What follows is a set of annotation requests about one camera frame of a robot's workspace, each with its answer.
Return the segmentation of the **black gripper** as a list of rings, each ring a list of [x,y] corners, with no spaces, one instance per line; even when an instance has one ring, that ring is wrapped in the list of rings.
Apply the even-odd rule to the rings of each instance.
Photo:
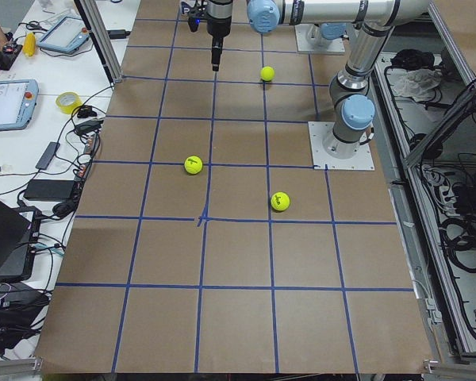
[[[224,38],[230,34],[232,24],[233,0],[208,0],[206,4],[207,32],[213,37],[211,46],[211,65],[219,71]]]

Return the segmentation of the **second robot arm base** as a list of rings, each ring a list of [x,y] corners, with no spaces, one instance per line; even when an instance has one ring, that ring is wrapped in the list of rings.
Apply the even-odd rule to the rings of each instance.
[[[302,54],[342,56],[345,23],[300,24],[295,26],[297,51]]]

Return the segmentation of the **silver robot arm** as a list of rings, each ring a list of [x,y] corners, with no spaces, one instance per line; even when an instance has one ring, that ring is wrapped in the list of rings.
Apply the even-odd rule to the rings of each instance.
[[[368,78],[394,27],[420,16],[428,5],[428,1],[248,1],[247,16],[250,26],[262,34],[278,25],[361,25],[344,69],[330,85],[336,122],[328,139],[334,153],[358,145],[374,118],[374,105],[366,97]]]

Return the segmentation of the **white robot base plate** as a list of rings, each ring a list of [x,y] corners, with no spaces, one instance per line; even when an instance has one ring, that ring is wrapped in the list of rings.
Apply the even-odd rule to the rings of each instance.
[[[309,140],[316,170],[373,171],[374,161],[369,144],[346,144],[333,134],[334,122],[310,121]]]

